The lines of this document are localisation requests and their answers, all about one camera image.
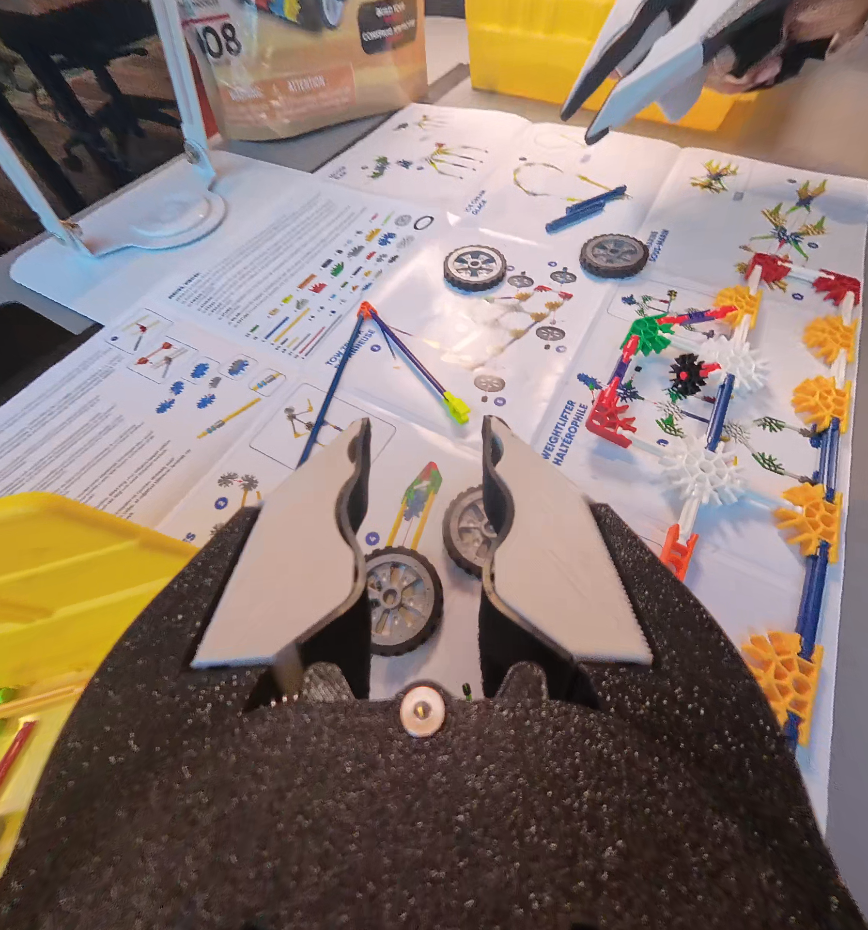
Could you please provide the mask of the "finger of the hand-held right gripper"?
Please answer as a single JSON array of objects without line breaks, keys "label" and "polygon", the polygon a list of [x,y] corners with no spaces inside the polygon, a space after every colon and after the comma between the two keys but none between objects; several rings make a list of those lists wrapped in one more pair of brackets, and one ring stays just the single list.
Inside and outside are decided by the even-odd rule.
[{"label": "finger of the hand-held right gripper", "polygon": [[652,104],[668,122],[682,120],[705,81],[703,29],[679,24],[658,38],[635,70],[615,85],[587,130],[586,143],[595,144]]},{"label": "finger of the hand-held right gripper", "polygon": [[569,121],[613,71],[637,49],[644,35],[662,17],[668,1],[616,1],[567,98],[559,117]]}]

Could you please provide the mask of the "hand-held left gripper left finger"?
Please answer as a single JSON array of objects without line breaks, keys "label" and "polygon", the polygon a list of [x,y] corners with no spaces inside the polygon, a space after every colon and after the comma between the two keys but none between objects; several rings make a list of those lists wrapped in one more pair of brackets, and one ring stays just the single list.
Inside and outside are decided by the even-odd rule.
[{"label": "hand-held left gripper left finger", "polygon": [[332,664],[355,698],[369,698],[372,622],[358,530],[371,442],[370,419],[358,418],[259,505],[191,668],[266,668],[291,698],[309,667]]}]

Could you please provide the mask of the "black toy wheel grey hub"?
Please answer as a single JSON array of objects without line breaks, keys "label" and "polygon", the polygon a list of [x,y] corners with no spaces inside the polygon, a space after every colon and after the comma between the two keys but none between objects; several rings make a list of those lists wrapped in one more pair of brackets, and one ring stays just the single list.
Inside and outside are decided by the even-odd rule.
[{"label": "black toy wheel grey hub", "polygon": [[650,250],[644,242],[625,233],[603,233],[586,240],[579,262],[589,276],[605,280],[626,280],[644,270]]},{"label": "black toy wheel grey hub", "polygon": [[482,577],[497,533],[486,513],[481,483],[451,501],[442,521],[442,539],[454,565],[467,575]]},{"label": "black toy wheel grey hub", "polygon": [[443,279],[462,293],[482,293],[501,285],[508,273],[505,256],[496,248],[463,246],[451,250],[443,261]]},{"label": "black toy wheel grey hub", "polygon": [[411,653],[437,633],[443,587],[434,565],[420,552],[387,546],[366,558],[374,656]]}]

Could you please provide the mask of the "short blue plastic rod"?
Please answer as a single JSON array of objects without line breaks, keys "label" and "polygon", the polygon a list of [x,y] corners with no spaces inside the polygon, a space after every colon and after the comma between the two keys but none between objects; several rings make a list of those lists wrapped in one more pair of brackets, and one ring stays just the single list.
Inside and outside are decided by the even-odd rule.
[{"label": "short blue plastic rod", "polygon": [[545,230],[546,233],[548,233],[548,234],[556,234],[556,233],[558,233],[558,232],[562,232],[563,230],[565,230],[565,229],[567,229],[567,228],[569,228],[569,227],[571,227],[571,226],[577,225],[577,224],[579,224],[579,223],[581,223],[581,222],[586,221],[586,220],[589,219],[589,218],[592,218],[592,217],[595,217],[595,216],[601,214],[607,205],[605,205],[604,208],[603,208],[600,212],[595,213],[595,214],[592,214],[592,215],[582,214],[582,215],[574,215],[574,216],[569,216],[569,217],[567,217],[566,215],[564,215],[564,214],[565,214],[565,212],[564,212],[564,214],[563,214],[561,217],[557,217],[557,218],[555,218],[555,219],[549,221],[549,222],[544,226],[544,230]]},{"label": "short blue plastic rod", "polygon": [[567,206],[564,215],[567,217],[582,214],[592,215],[600,212],[608,203],[624,199],[626,195],[626,185],[620,185],[579,203]]}]

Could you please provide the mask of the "white desk lamp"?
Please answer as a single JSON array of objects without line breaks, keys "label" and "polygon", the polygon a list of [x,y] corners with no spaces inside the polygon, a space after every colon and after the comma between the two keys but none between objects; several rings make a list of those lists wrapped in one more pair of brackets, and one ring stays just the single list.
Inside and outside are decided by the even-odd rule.
[{"label": "white desk lamp", "polygon": [[250,239],[264,217],[321,192],[311,174],[212,150],[176,2],[151,2],[179,111],[184,153],[104,203],[61,218],[0,129],[0,169],[45,234],[0,262],[13,284],[106,324],[157,282]]}]

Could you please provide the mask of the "person's right hand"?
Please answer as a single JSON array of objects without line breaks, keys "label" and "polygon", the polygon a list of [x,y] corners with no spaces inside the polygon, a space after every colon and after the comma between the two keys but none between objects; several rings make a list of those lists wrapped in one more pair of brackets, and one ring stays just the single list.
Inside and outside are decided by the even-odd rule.
[{"label": "person's right hand", "polygon": [[784,66],[785,51],[804,43],[829,40],[837,49],[855,37],[868,20],[868,1],[790,2],[776,45],[743,71],[731,48],[710,64],[707,87],[723,94],[742,94],[771,85]]}]

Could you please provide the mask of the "empty yellow plastic bin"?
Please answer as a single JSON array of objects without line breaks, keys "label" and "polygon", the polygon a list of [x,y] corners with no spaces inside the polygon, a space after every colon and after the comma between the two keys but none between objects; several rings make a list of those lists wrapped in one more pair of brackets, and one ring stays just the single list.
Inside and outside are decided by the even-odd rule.
[{"label": "empty yellow plastic bin", "polygon": [[[614,1],[469,1],[465,2],[472,87],[521,99],[554,104],[560,110],[616,6],[630,14],[643,2]],[[597,113],[614,89],[606,78],[583,103],[580,115]],[[738,104],[749,106],[756,93],[723,96],[704,89],[682,117],[671,120],[658,103],[641,109],[637,119],[715,131]]]}]

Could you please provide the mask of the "blue rods with orange connector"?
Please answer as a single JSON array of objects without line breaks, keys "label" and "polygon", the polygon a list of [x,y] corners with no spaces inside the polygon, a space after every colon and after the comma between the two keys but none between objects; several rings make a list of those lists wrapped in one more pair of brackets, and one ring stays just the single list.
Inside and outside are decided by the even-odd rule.
[{"label": "blue rods with orange connector", "polygon": [[344,377],[347,364],[356,351],[363,325],[368,321],[372,321],[376,324],[377,328],[382,332],[384,339],[397,347],[398,351],[404,356],[406,360],[408,360],[411,366],[415,368],[417,374],[419,374],[420,377],[428,383],[428,386],[435,391],[435,393],[440,397],[440,401],[442,402],[450,419],[461,426],[467,425],[469,422],[469,405],[462,401],[458,396],[451,393],[450,390],[446,389],[444,385],[440,383],[440,380],[436,378],[431,371],[428,370],[428,367],[421,362],[417,355],[415,355],[404,343],[404,341],[396,335],[395,330],[382,319],[378,311],[368,301],[364,300],[358,307],[355,326],[353,327],[350,337],[348,338],[344,353],[339,359],[338,365],[335,369],[335,375],[324,394],[324,401],[322,401],[322,405],[318,410],[314,423],[310,429],[308,438],[306,439],[305,446],[297,461],[297,468],[302,467],[309,460],[314,447],[319,443],[321,430],[324,426],[324,422],[330,410],[331,404],[335,400],[335,395],[340,386],[340,382]]}]

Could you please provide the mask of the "yellow plastic bin with rods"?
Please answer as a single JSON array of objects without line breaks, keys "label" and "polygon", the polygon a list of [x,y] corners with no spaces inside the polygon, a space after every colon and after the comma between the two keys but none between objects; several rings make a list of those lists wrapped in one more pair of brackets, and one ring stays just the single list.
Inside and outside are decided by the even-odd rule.
[{"label": "yellow plastic bin with rods", "polygon": [[[31,492],[0,498],[0,688],[25,697],[90,680],[196,552],[191,543],[66,497]],[[0,793],[0,816],[7,820],[0,877],[76,703],[9,719],[0,735],[1,759],[23,722],[38,721]]]}]

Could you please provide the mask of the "yellow plastic rod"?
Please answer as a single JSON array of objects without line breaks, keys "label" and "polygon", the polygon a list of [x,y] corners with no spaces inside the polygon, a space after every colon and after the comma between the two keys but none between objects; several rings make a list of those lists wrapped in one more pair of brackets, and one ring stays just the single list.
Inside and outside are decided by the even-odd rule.
[{"label": "yellow plastic rod", "polygon": [[44,711],[57,704],[77,702],[86,686],[88,679],[63,684],[49,691],[31,694],[25,697],[14,697],[9,701],[0,703],[0,720],[20,719]]}]

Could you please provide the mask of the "cardboard toy box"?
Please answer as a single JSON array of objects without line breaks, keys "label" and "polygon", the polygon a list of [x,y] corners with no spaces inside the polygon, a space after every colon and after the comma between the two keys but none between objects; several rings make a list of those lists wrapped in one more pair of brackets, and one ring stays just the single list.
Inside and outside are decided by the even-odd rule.
[{"label": "cardboard toy box", "polygon": [[428,91],[425,3],[417,1],[181,2],[190,14],[231,15],[243,52],[211,64],[193,43],[221,134],[294,138],[398,110]]}]

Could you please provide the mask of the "printed instruction sheet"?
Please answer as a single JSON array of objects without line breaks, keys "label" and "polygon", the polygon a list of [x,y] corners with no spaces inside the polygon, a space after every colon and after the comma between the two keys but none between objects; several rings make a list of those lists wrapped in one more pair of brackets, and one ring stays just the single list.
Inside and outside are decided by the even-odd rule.
[{"label": "printed instruction sheet", "polygon": [[216,153],[227,216],[117,280],[103,327],[0,407],[0,688],[69,689],[139,605],[243,508],[278,510],[229,608],[329,608],[297,463],[371,426],[370,696],[416,680],[482,698],[481,583],[496,534],[481,427],[501,419],[553,486],[532,555],[498,557],[531,616],[588,594],[552,556],[577,492],[609,503],[756,668],[778,666],[827,815],[841,570],[802,607],[846,519],[815,476],[850,455],[868,180],[490,110],[412,104],[317,174]]}]

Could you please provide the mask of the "dark flat panel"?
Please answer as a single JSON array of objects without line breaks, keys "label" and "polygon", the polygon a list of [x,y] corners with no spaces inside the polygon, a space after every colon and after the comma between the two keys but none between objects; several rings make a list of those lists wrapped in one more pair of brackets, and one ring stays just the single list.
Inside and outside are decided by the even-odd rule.
[{"label": "dark flat panel", "polygon": [[22,303],[0,305],[0,407],[101,330],[73,334]]}]

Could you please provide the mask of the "red plastic rod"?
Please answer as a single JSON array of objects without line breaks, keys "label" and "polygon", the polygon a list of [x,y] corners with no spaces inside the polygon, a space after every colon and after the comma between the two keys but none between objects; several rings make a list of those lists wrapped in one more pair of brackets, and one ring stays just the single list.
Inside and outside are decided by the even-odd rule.
[{"label": "red plastic rod", "polygon": [[0,759],[0,793],[4,784],[7,782],[9,775],[12,773],[12,769],[15,766],[15,763],[19,759],[22,751],[24,750],[26,744],[30,740],[33,732],[35,731],[38,725],[38,721],[35,719],[28,719],[23,722],[22,726],[19,727],[16,732],[10,746],[4,752],[3,756]]}]

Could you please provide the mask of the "white number card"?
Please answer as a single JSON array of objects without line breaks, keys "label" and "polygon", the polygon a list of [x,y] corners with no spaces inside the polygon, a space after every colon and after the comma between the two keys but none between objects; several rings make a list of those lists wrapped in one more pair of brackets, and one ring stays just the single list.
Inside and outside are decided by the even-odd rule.
[{"label": "white number card", "polygon": [[242,38],[228,13],[190,14],[181,25],[195,37],[203,56],[211,64],[234,62],[243,52]]}]

